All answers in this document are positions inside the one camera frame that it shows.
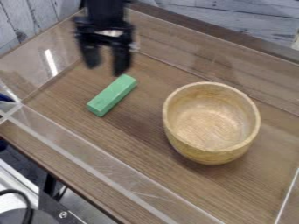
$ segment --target green block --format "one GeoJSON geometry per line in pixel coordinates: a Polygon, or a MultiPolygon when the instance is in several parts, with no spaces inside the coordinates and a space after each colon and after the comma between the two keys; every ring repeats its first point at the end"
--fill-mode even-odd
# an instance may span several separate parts
{"type": "Polygon", "coordinates": [[[127,96],[137,86],[137,79],[123,74],[88,102],[88,110],[96,115],[103,116],[127,96]]]}

